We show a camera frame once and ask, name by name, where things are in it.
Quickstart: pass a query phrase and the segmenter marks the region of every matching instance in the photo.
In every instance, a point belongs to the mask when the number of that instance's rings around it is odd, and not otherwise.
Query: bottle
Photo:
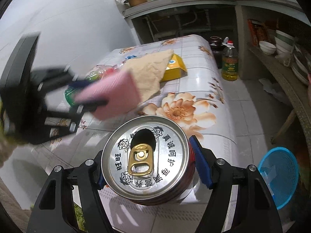
[[[224,49],[221,76],[229,81],[238,78],[238,51],[234,48],[232,40],[228,40],[227,47]]]

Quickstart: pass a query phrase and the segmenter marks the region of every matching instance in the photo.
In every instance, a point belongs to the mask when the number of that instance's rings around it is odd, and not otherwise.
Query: blue plastic basket
[[[258,170],[262,176],[275,170],[275,177],[267,184],[273,192],[276,208],[281,209],[290,201],[297,187],[299,169],[295,156],[284,147],[275,147],[263,157]]]

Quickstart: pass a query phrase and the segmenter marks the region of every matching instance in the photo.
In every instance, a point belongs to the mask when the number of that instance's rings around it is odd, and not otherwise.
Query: shelf
[[[308,88],[297,79],[291,68],[281,65],[273,56],[264,54],[259,47],[249,45],[248,49],[265,65],[288,96],[304,131],[311,161],[311,107]]]
[[[265,8],[289,15],[311,26],[296,0],[152,0],[125,10],[123,16],[131,20],[160,10],[198,4],[227,4]]]

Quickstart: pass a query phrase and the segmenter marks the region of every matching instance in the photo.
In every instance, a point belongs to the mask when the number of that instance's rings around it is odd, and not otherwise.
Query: dark ceramic jar
[[[210,44],[210,47],[212,49],[212,53],[214,55],[216,64],[218,68],[222,67],[222,51],[226,46],[222,45],[222,39],[221,37],[210,37],[210,40],[208,41]]]
[[[210,40],[208,42],[209,42],[209,44],[213,44],[214,43],[215,46],[221,46],[222,39],[221,39],[221,37],[212,36],[212,37],[210,37]]]

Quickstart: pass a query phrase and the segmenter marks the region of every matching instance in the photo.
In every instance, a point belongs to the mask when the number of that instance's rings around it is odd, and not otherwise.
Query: floral tablecloth
[[[85,114],[75,135],[63,137],[33,148],[39,164],[50,174],[56,165],[76,167],[94,158],[103,149],[110,135],[123,123],[141,115],[159,115],[179,124],[189,137],[196,135],[205,148],[216,157],[239,166],[235,132],[228,100],[222,90],[217,65],[208,42],[198,35],[189,35],[166,41],[116,49],[100,64],[122,63],[127,56],[138,57],[173,49],[181,56],[188,74],[180,79],[162,82],[161,89],[137,109],[113,119],[99,121]],[[58,109],[68,109],[64,101]],[[123,232],[194,232],[210,197],[210,190],[202,185],[197,173],[191,193],[182,201],[145,207],[134,204],[110,188],[99,191],[111,224]],[[227,213],[224,229],[232,222],[236,189]]]

